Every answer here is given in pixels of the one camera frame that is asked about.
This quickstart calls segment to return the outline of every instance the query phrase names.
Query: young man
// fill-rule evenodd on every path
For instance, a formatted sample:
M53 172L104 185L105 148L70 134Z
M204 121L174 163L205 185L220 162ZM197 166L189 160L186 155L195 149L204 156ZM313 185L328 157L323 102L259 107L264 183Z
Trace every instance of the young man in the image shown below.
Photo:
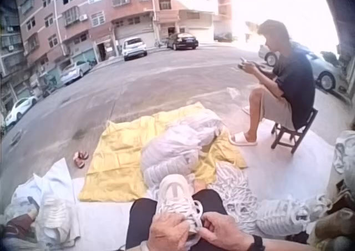
M244 63L243 70L254 75L260 86L251 91L250 127L247 132L230 138L235 145L256 145L257 129L262 118L270 119L290 129L306 125L315 100L315 81L306 56L293 50L286 26L267 20L260 25L258 34L266 38L265 45L280 58L272 72L255 63Z

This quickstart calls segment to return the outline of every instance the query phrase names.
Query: concrete ground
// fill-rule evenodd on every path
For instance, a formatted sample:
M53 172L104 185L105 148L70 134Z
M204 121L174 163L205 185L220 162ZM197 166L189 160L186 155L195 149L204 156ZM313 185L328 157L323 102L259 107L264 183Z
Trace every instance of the concrete ground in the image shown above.
M200 101L215 111L232 132L248 127L247 115L234 120L248 103L256 83L237 68L239 57L259 61L256 52L236 47L205 46L194 51L163 51L118 62L88 73L34 106L1 144L1 213L15 188L33 173L44 175L64 157L72 178L85 176L88 165L72 162L77 150L95 150L108 120L128 122ZM349 107L317 91L318 116L312 130L334 144L351 121ZM11 146L13 136L23 131Z

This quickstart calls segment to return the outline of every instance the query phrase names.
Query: human hand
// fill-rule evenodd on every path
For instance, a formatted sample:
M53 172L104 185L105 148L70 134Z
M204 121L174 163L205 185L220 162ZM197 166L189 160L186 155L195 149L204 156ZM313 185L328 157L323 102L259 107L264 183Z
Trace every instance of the human hand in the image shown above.
M257 66L254 62L245 62L242 65L243 71L245 71L246 73L254 74L255 72L257 72Z
M153 217L147 247L149 251L185 250L190 224L182 214L162 213Z
M230 251L248 250L253 238L241 232L233 217L216 212L207 212L202 215L204 228L197 232L209 243Z

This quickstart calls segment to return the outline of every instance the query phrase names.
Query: black car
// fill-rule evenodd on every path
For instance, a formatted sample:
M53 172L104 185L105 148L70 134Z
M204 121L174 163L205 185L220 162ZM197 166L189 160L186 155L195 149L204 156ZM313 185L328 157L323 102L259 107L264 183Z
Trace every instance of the black car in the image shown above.
M189 33L174 33L168 38L166 46L173 50L186 48L196 49L196 47L199 46L199 41Z

